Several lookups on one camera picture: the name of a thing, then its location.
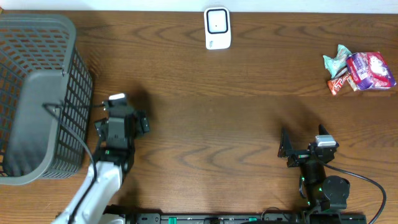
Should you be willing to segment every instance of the candy wrapper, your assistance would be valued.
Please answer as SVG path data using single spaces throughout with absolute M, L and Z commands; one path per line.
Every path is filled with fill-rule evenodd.
M 351 86 L 351 88 L 352 88 L 354 91 L 358 91 L 359 88 L 358 88 L 358 86 L 355 84 L 355 82 L 354 82 L 354 80 L 353 80 L 353 77 L 351 76 L 350 72 L 347 72 L 347 74 L 349 75 L 349 77 L 347 78 L 348 84 Z
M 339 77 L 345 75 L 347 73 L 347 71 L 348 71 L 347 67 L 341 69 L 341 71 L 339 73 L 337 73 L 337 75 L 334 78 L 339 78 Z
M 346 66 L 346 59 L 351 55 L 351 52 L 344 46 L 339 44 L 337 46 L 337 56 L 330 58 L 326 55 L 323 56 L 325 61 L 325 68 L 329 70 L 331 78 L 336 78 L 336 74 Z
M 337 94 L 338 91 L 340 91 L 341 87 L 343 86 L 344 82 L 351 78 L 351 76 L 349 75 L 349 73 L 347 72 L 345 75 L 343 75 L 342 77 L 339 78 L 334 78 L 332 80 L 328 81 L 328 86 L 329 89 L 331 91 L 331 94 L 333 94 L 333 96 L 335 96 Z
M 355 53 L 346 64 L 359 90 L 385 90 L 397 84 L 379 52 Z

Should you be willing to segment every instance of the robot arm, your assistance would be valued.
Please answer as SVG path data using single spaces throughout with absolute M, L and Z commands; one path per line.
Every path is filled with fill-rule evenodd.
M 108 202 L 122 185 L 123 173 L 121 166 L 116 166 L 113 162 L 99 161 L 96 163 L 96 168 L 98 172 L 97 181 L 79 206 L 75 215 L 75 223 L 99 223 Z M 93 176 L 93 165 L 90 165 L 83 185 L 65 211 L 53 223 L 68 223 L 70 215 L 87 191 Z
M 109 118 L 95 123 L 99 135 L 93 156 L 96 180 L 90 187 L 95 178 L 91 164 L 83 185 L 53 223 L 99 223 L 108 202 L 120 189 L 134 163 L 134 139 L 149 132 L 145 112 L 128 105 L 125 94 L 110 96 L 103 104 Z M 102 141 L 106 142 L 105 147 L 100 147 Z

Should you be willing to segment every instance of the red snack package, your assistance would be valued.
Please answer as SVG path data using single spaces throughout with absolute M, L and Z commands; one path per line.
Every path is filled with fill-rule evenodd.
M 335 96 L 338 91 L 340 91 L 341 87 L 343 86 L 344 82 L 349 78 L 349 73 L 347 72 L 345 75 L 339 78 L 334 78 L 328 81 L 328 86 L 331 91 L 331 94 Z

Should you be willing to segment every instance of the white device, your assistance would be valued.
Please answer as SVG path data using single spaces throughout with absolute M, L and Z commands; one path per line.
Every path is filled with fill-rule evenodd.
M 231 23 L 225 7 L 211 7 L 205 10 L 206 48 L 227 49 L 231 46 Z

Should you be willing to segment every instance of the wooden table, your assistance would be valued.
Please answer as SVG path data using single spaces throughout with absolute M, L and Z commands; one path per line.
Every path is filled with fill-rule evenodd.
M 398 88 L 346 86 L 332 96 L 322 58 L 334 57 L 338 44 L 380 51 L 398 78 L 398 16 L 232 13 L 231 47 L 209 51 L 203 13 L 50 13 L 76 25 L 77 47 L 95 77 L 94 103 L 125 92 L 149 114 L 152 132 L 136 141 L 134 168 L 110 203 L 164 213 L 304 206 L 299 169 L 277 158 L 280 129 L 305 148 L 322 123 L 340 143 L 331 164 L 383 185 L 388 199 L 378 223 L 398 219 Z M 104 116 L 92 111 L 92 149 L 92 121 Z M 50 222 L 76 193 L 86 167 L 87 161 L 66 180 L 0 186 L 0 223 Z M 347 211 L 370 221 L 380 191 L 326 173 L 351 182 Z

